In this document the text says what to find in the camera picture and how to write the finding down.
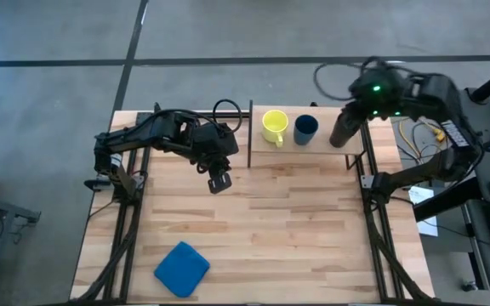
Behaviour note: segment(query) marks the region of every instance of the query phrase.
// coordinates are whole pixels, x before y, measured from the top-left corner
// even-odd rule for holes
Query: yellow mug
[[[282,147],[282,137],[288,127],[287,114],[280,110],[269,110],[262,117],[262,136],[267,141],[276,144],[277,148]]]

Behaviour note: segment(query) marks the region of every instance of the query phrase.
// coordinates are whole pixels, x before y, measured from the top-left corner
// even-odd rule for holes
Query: wooden tabletop
[[[283,146],[277,148],[262,137],[262,117],[267,111],[280,110],[287,114],[288,127],[285,130]],[[253,132],[251,149],[253,152],[276,153],[307,153],[307,154],[348,154],[359,155],[362,153],[362,141],[359,133],[355,134],[342,148],[334,148],[328,142],[333,125],[341,113],[339,107],[309,107],[309,106],[268,106],[255,105],[253,107]],[[293,140],[294,123],[301,115],[311,115],[319,122],[319,129],[307,145],[297,145]]]
[[[133,126],[136,113],[118,111],[112,128]],[[379,171],[401,169],[390,123],[371,122],[370,130]],[[151,151],[128,302],[378,302],[356,169],[347,171],[343,156],[277,153],[254,153],[247,169],[248,124],[236,138],[240,152],[230,156],[233,186],[218,195],[209,193],[208,175],[197,174],[187,160]],[[140,159],[139,153],[136,169]],[[110,199],[110,191],[100,192],[92,210]],[[398,259],[432,296],[412,208],[392,201],[387,209]],[[72,298],[105,266],[117,211],[116,204],[89,221]],[[180,241],[211,263],[187,299],[175,297],[153,275]],[[390,288],[386,263],[384,270]]]

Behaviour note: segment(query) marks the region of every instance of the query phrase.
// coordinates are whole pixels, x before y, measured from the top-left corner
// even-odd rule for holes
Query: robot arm
[[[208,122],[201,124],[199,118]],[[191,165],[197,165],[199,173],[209,172],[209,190],[216,194],[231,187],[227,173],[231,168],[226,157],[239,151],[234,132],[225,123],[194,111],[161,110],[156,104],[155,112],[138,121],[135,127],[95,137],[94,169],[109,177],[115,186],[115,197],[133,198],[138,184],[122,167],[122,153],[151,146],[183,156]]]
[[[376,66],[367,68],[369,62]],[[378,173],[362,182],[370,188],[372,200],[387,203],[397,188],[428,179],[455,181],[462,179],[481,156],[482,147],[460,107],[459,91],[447,76],[411,72],[406,78],[398,67],[371,58],[362,65],[361,75],[350,85],[354,101],[342,110],[335,123],[330,143],[345,145],[366,120],[389,116],[421,116],[442,127],[452,143],[417,167],[398,173]]]

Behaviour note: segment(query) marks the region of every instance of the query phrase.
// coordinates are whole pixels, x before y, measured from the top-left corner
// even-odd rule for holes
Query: gray floor
[[[0,60],[123,59],[139,0],[0,0]],[[490,0],[150,0],[136,58],[490,54]],[[490,77],[490,62],[412,63],[461,86]],[[135,67],[124,110],[338,105],[313,87],[314,65]],[[107,128],[122,67],[0,68],[0,198],[43,211],[0,266],[0,305],[68,298],[92,194],[93,136]],[[330,67],[321,78],[345,95],[356,77]],[[422,145],[431,142],[421,132]],[[435,247],[427,261],[436,295],[459,291],[468,273]]]

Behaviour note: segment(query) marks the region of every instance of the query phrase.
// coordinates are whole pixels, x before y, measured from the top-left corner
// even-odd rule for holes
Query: blue mug
[[[310,115],[299,116],[294,122],[294,142],[297,145],[307,145],[318,129],[319,122],[315,117]]]

